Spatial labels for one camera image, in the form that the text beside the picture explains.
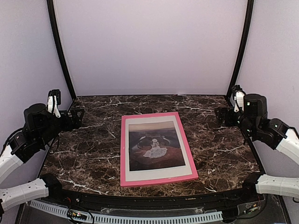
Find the dark painting photo print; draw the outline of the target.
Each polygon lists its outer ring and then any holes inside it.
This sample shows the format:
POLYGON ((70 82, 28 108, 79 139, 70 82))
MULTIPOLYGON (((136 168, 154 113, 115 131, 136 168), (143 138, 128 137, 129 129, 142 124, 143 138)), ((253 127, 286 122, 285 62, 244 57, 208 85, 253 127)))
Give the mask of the dark painting photo print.
POLYGON ((173 121, 129 124, 128 140, 130 171, 185 165, 173 121))

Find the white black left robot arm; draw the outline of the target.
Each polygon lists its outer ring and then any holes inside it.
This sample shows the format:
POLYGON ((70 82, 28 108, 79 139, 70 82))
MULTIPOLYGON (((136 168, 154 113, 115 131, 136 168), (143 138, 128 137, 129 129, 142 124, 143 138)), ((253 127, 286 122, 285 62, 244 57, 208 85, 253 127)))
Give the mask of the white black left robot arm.
MULTIPOLYGON (((84 109, 60 111, 58 115, 47 110, 42 103, 34 104, 24 111, 25 125, 13 132, 0 156, 0 180, 3 182, 13 171, 29 161, 40 150, 55 139, 61 131, 72 131, 82 125, 84 109)), ((0 212, 3 214, 14 206, 49 197, 55 203, 63 203, 66 193, 53 174, 12 188, 0 191, 0 212)))

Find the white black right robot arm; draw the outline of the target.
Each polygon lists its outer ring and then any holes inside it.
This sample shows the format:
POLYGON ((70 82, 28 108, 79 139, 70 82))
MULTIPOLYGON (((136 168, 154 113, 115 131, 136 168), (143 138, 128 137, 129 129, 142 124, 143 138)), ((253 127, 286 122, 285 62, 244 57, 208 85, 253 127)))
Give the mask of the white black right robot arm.
MULTIPOLYGON (((280 119, 269 119, 267 99, 259 94, 245 94, 242 90, 235 93, 233 107, 215 109, 217 122, 221 126, 237 126, 252 141, 260 141, 273 150, 299 162, 299 134, 296 128, 280 119)), ((243 181, 238 198, 249 202, 256 194, 299 197, 298 178, 276 177, 261 173, 250 174, 243 181)))

